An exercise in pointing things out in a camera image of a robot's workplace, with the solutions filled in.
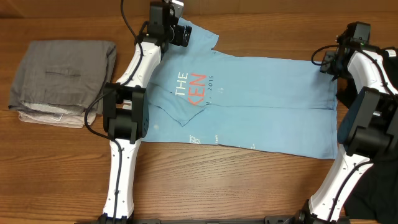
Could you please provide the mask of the light blue printed t-shirt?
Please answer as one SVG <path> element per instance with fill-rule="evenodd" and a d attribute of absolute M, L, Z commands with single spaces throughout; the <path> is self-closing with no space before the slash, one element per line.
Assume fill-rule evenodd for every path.
<path fill-rule="evenodd" d="M 309 61 L 235 57 L 192 27 L 170 46 L 147 87 L 147 142 L 224 145 L 333 159 L 337 82 Z"/>

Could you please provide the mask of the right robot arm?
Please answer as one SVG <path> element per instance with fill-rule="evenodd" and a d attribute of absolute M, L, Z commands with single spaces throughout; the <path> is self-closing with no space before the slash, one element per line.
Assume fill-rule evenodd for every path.
<path fill-rule="evenodd" d="M 336 97 L 348 108 L 337 132 L 338 155 L 321 187 L 292 217 L 265 223 L 349 223 L 340 217 L 346 199 L 377 163 L 397 160 L 397 48 L 371 45 L 371 26 L 353 22 L 327 45 L 320 71 L 344 78 Z"/>

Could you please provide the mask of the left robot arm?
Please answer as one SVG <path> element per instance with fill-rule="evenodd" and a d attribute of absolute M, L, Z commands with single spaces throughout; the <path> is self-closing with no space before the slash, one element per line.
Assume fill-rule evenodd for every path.
<path fill-rule="evenodd" d="M 146 87 L 169 45 L 186 47 L 192 28 L 178 23 L 183 1 L 154 1 L 149 20 L 134 35 L 135 53 L 116 83 L 103 89 L 103 137 L 109 139 L 111 169 L 108 195 L 98 223 L 132 223 L 137 153 L 149 129 Z"/>

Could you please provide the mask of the folded grey trousers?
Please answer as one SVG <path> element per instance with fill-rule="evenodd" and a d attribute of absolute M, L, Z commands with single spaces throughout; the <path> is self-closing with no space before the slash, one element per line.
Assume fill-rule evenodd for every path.
<path fill-rule="evenodd" d="M 112 41 L 32 41 L 15 74 L 8 107 L 81 114 L 110 81 L 115 62 Z"/>

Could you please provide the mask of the folded beige garment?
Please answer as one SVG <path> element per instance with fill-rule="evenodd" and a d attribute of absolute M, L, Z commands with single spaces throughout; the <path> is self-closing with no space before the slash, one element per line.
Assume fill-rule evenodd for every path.
<path fill-rule="evenodd" d="M 27 123 L 47 124 L 66 128 L 82 128 L 85 125 L 84 114 L 39 114 L 19 111 L 19 119 Z"/>

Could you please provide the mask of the black garment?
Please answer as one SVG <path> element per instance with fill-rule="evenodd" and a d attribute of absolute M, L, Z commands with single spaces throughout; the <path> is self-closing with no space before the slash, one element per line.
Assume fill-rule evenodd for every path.
<path fill-rule="evenodd" d="M 350 179 L 358 182 L 345 202 L 354 219 L 397 223 L 397 56 L 392 49 L 348 48 L 337 98 L 349 109 L 337 140 L 344 152 L 364 156 Z"/>

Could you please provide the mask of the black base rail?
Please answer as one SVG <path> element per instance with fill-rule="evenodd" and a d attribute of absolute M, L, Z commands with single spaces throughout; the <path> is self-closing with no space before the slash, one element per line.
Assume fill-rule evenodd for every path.
<path fill-rule="evenodd" d="M 224 219 L 224 220 L 159 220 L 159 219 L 133 219 L 116 218 L 106 215 L 100 216 L 95 221 L 77 222 L 75 224 L 293 224 L 293 223 L 328 223 L 324 220 L 314 219 L 310 221 L 299 221 L 290 216 L 268 216 L 260 219 Z"/>

